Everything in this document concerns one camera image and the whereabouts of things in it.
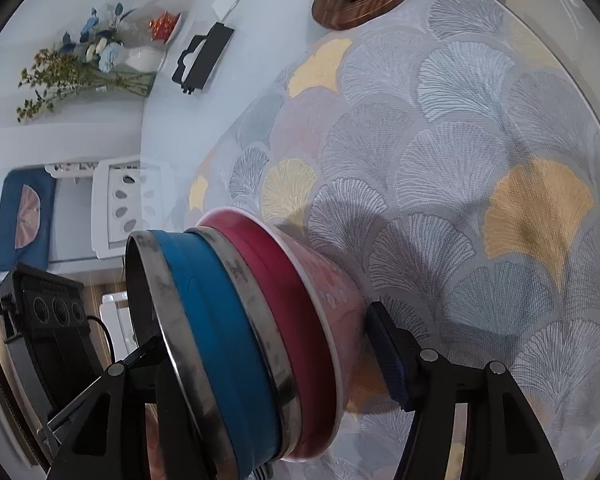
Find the white chair lower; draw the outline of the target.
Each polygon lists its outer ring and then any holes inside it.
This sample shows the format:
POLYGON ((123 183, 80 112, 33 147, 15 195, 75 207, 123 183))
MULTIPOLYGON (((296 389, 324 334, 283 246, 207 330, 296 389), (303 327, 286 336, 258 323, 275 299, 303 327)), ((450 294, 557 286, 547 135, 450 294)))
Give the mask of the white chair lower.
POLYGON ((128 293, 114 292, 102 296, 99 314, 111 336, 116 360, 125 359, 138 347, 131 320, 128 293))

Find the white patterned tissue box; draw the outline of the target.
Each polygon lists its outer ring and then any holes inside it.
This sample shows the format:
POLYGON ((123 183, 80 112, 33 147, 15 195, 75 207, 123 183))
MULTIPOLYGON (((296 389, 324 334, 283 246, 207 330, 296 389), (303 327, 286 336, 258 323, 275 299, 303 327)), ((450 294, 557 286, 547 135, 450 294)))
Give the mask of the white patterned tissue box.
POLYGON ((45 171, 54 179, 91 178, 98 162, 53 162, 44 166, 45 171))

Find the grey fan pattern placemat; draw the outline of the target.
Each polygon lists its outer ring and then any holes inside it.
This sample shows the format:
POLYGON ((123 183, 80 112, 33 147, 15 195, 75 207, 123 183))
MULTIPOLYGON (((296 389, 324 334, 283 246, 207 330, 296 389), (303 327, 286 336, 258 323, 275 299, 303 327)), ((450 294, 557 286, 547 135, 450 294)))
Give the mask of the grey fan pattern placemat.
POLYGON ((495 0, 406 0, 318 40, 199 166, 450 361, 503 362, 562 473, 600 460, 600 125, 495 0))

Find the small dish with red contents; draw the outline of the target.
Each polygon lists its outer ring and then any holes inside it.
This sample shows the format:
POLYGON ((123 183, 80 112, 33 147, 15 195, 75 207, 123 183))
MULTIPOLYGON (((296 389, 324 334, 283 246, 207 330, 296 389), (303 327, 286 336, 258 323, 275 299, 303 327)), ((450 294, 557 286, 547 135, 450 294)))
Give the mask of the small dish with red contents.
POLYGON ((148 23, 152 41, 162 41, 167 44, 181 23, 182 14, 172 14, 168 11, 162 12, 148 23))

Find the blue steel bowl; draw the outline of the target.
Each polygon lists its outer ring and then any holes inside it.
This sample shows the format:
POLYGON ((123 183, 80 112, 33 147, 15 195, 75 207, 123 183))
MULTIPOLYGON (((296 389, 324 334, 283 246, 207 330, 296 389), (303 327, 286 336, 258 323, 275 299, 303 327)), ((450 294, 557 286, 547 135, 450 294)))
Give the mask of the blue steel bowl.
POLYGON ((158 336, 219 479, 245 479, 279 450, 271 381, 236 287, 194 232, 135 231, 125 281, 136 339, 158 336))

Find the white chair upper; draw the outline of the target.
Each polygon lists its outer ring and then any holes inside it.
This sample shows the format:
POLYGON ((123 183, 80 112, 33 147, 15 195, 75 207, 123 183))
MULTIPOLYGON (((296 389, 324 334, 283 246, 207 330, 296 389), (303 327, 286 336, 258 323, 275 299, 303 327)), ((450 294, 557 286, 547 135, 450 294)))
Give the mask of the white chair upper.
POLYGON ((172 226, 174 172, 165 162, 138 155, 103 159, 93 172, 91 242, 99 259, 124 255, 134 231, 172 226))

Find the blue cushion with pink fan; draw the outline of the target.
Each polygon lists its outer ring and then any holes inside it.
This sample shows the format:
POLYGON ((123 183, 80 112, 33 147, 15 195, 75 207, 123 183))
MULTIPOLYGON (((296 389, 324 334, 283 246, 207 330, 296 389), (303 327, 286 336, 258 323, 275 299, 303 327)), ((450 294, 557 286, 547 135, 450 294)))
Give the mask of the blue cushion with pink fan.
POLYGON ((0 200, 0 274, 17 263, 48 268, 56 180, 43 168, 12 170, 0 200))

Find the magenta steel bowl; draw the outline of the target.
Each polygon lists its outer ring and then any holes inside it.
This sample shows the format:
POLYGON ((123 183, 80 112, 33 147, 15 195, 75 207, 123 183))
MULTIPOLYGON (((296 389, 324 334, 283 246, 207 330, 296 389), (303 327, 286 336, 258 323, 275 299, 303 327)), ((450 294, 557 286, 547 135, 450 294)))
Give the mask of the magenta steel bowl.
POLYGON ((251 214, 220 208, 195 232, 221 259, 240 292, 272 373, 284 460, 309 460, 328 447, 340 415, 341 380, 315 290, 282 233, 251 214))

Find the pink polka dot bowl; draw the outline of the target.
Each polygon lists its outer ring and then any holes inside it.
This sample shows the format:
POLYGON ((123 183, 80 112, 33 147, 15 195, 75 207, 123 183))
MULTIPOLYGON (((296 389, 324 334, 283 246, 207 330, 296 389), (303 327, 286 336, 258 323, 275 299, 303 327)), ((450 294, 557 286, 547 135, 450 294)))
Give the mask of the pink polka dot bowl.
POLYGON ((241 209, 209 211, 199 229, 221 233, 256 278, 291 364, 300 440, 286 460, 322 454, 335 439, 361 349, 364 301, 335 263, 241 209))

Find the black device with round holes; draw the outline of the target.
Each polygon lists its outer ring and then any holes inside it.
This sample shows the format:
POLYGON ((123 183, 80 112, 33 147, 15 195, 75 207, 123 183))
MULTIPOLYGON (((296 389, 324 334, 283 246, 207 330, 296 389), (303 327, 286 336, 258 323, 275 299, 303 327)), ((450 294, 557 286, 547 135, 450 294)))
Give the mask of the black device with round holes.
POLYGON ((104 371, 84 285, 18 263, 0 284, 7 376, 32 452, 48 468, 57 446, 46 424, 104 371))

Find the green flower bouquet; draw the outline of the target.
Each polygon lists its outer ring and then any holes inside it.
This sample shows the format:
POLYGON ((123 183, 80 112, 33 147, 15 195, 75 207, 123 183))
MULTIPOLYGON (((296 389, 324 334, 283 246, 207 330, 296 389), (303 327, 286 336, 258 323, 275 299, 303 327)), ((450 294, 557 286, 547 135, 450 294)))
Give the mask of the green flower bouquet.
POLYGON ((65 32, 53 47, 35 53, 20 72, 18 86, 29 88, 31 95, 16 108, 17 122, 53 113, 65 100, 99 89, 148 96, 154 73, 123 62, 122 32, 134 11, 118 2, 107 12, 102 16, 93 8, 75 37, 65 32))

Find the black flat plastic bracket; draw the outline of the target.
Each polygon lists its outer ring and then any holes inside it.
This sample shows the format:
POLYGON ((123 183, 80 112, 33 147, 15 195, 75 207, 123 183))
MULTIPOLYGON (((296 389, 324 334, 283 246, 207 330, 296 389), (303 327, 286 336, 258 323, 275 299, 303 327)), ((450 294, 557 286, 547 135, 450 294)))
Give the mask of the black flat plastic bracket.
POLYGON ((205 35, 193 36, 178 57, 172 81, 187 94, 202 90, 233 35, 234 29, 216 22, 205 35))

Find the white chair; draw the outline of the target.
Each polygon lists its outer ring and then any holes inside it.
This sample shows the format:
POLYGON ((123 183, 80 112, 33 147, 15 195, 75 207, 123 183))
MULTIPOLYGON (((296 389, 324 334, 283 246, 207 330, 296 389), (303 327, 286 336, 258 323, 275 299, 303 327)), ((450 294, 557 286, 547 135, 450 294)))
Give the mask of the white chair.
POLYGON ((128 293, 114 292, 102 296, 99 314, 111 336, 116 360, 125 359, 138 347, 131 320, 128 293))
POLYGON ((93 172, 91 242, 99 259, 124 255, 134 231, 172 226, 174 172, 165 162, 138 155, 103 159, 93 172))

